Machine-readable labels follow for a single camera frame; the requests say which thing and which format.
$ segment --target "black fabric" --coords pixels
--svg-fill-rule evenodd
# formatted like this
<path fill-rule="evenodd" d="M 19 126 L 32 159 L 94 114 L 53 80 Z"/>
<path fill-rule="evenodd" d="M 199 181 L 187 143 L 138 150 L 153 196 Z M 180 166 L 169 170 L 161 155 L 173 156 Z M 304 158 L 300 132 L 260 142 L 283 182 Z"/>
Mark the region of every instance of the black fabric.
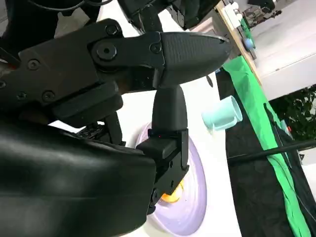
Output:
<path fill-rule="evenodd" d="M 234 96 L 243 116 L 242 122 L 226 130 L 227 157 L 262 151 L 230 74 L 222 70 L 216 77 L 220 98 Z M 229 172 L 243 237 L 294 236 L 285 212 L 282 188 L 267 159 L 230 166 Z"/>
<path fill-rule="evenodd" d="M 267 115 L 270 119 L 271 126 L 274 131 L 274 136 L 276 139 L 276 142 L 278 146 L 286 146 L 291 143 L 293 143 L 293 139 L 286 134 L 285 131 L 280 129 L 275 122 L 272 119 L 271 112 L 265 107 Z M 285 153 L 282 153 L 282 156 L 284 160 L 287 163 L 287 166 L 291 172 L 293 182 L 294 182 L 294 188 L 296 195 L 298 196 L 298 201 L 300 205 L 300 209 L 305 217 L 305 220 L 307 222 L 307 225 L 311 231 L 311 236 L 316 236 L 316 222 L 314 219 L 316 219 L 316 202 L 313 196 L 313 193 L 311 191 L 311 188 L 308 184 L 308 181 L 306 179 L 306 176 L 303 172 L 299 154 L 296 150 L 294 151 L 288 151 L 287 156 Z"/>

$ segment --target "white tabletop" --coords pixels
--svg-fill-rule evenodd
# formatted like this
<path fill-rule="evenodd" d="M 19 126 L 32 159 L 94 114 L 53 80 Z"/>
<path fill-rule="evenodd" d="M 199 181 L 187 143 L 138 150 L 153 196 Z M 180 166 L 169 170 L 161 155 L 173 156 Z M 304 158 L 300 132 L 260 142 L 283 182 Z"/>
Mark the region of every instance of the white tabletop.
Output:
<path fill-rule="evenodd" d="M 167 11 L 162 12 L 159 17 L 164 31 L 182 31 Z M 101 8 L 99 20 L 105 18 L 117 20 L 125 37 L 138 35 L 127 22 L 116 0 Z M 207 211 L 203 224 L 194 236 L 239 237 L 241 234 L 226 161 L 225 132 L 210 135 L 201 118 L 201 112 L 207 109 L 205 104 L 208 107 L 219 101 L 216 76 L 212 73 L 210 77 L 214 84 L 213 88 L 210 87 L 206 78 L 181 85 L 188 110 L 189 135 L 197 147 L 207 182 Z M 142 127 L 151 122 L 154 95 L 154 91 L 123 95 L 124 106 L 118 111 L 118 117 L 123 140 L 127 142 L 127 146 L 134 147 Z M 126 236 L 163 237 L 170 235 L 146 222 L 144 226 Z"/>

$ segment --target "black cable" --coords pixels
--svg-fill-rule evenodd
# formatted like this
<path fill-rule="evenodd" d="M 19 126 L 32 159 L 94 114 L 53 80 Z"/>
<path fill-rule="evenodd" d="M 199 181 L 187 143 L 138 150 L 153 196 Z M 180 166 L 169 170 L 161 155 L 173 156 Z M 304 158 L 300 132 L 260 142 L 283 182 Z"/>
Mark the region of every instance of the black cable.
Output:
<path fill-rule="evenodd" d="M 72 7 L 68 7 L 68 8 L 54 8 L 54 7 L 48 7 L 48 6 L 43 6 L 43 5 L 40 5 L 32 0 L 27 0 L 30 4 L 34 5 L 34 6 L 37 6 L 39 8 L 42 8 L 42 9 L 45 9 L 45 10 L 49 10 L 49 11 L 71 11 L 71 10 L 75 10 L 79 7 L 81 7 L 82 5 L 85 4 L 85 1 L 81 1 L 79 2 L 77 5 L 75 6 L 72 6 Z"/>
<path fill-rule="evenodd" d="M 110 2 L 112 2 L 113 0 L 106 0 L 106 1 L 103 1 L 103 2 L 94 2 L 94 1 L 91 1 L 91 0 L 83 0 L 86 4 L 89 4 L 91 6 L 104 6 L 106 4 L 109 4 Z"/>
<path fill-rule="evenodd" d="M 71 10 L 76 10 L 77 8 L 81 7 L 84 4 L 88 4 L 90 6 L 104 6 L 106 4 L 109 4 L 110 2 L 112 2 L 113 0 L 106 0 L 103 2 L 94 2 L 94 1 L 90 1 L 90 0 L 82 0 L 81 2 L 79 2 L 77 5 L 75 6 L 71 6 L 68 8 L 54 8 L 54 7 L 48 7 L 48 6 L 43 6 L 40 5 L 32 0 L 27 0 L 30 4 L 37 6 L 39 8 L 42 8 L 44 10 L 49 10 L 49 11 L 71 11 Z"/>

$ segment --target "bolt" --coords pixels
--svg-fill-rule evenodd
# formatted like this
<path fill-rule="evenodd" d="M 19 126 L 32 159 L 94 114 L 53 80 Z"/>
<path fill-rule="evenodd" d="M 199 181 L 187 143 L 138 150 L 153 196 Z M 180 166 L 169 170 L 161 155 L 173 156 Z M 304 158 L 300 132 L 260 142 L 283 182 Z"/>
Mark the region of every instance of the bolt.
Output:
<path fill-rule="evenodd" d="M 3 80 L 0 80 L 0 89 L 3 89 L 3 88 L 5 88 L 5 86 L 6 86 L 6 83 L 5 83 L 5 81 L 3 81 Z"/>
<path fill-rule="evenodd" d="M 102 43 L 97 48 L 97 54 L 100 59 L 111 61 L 117 55 L 117 48 L 112 43 Z"/>
<path fill-rule="evenodd" d="M 158 54 L 161 52 L 161 44 L 160 43 L 153 43 L 152 45 L 150 45 L 150 51 Z"/>
<path fill-rule="evenodd" d="M 19 93 L 16 95 L 16 98 L 17 98 L 18 100 L 25 100 L 26 97 L 27 97 L 27 95 L 26 95 L 26 93 L 23 92 L 23 91 L 19 92 Z"/>
<path fill-rule="evenodd" d="M 118 32 L 118 28 L 116 25 L 109 25 L 105 28 L 105 31 L 108 35 L 113 36 Z"/>
<path fill-rule="evenodd" d="M 43 93 L 42 99 L 44 102 L 52 102 L 55 99 L 54 92 L 48 90 Z"/>
<path fill-rule="evenodd" d="M 30 70 L 37 70 L 40 67 L 40 62 L 36 59 L 32 59 L 28 62 L 28 68 Z"/>
<path fill-rule="evenodd" d="M 157 203 L 159 198 L 160 197 L 158 196 L 158 189 L 154 189 L 153 194 L 152 194 L 152 202 Z"/>

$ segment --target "mint green cup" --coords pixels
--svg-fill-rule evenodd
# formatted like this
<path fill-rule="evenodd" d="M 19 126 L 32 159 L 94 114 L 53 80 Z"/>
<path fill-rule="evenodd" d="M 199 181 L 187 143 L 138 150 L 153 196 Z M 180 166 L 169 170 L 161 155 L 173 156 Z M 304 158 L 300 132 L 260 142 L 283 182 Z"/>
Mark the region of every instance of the mint green cup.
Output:
<path fill-rule="evenodd" d="M 208 129 L 220 131 L 242 121 L 242 113 L 236 99 L 229 96 L 221 100 L 215 108 L 203 112 L 202 118 Z"/>

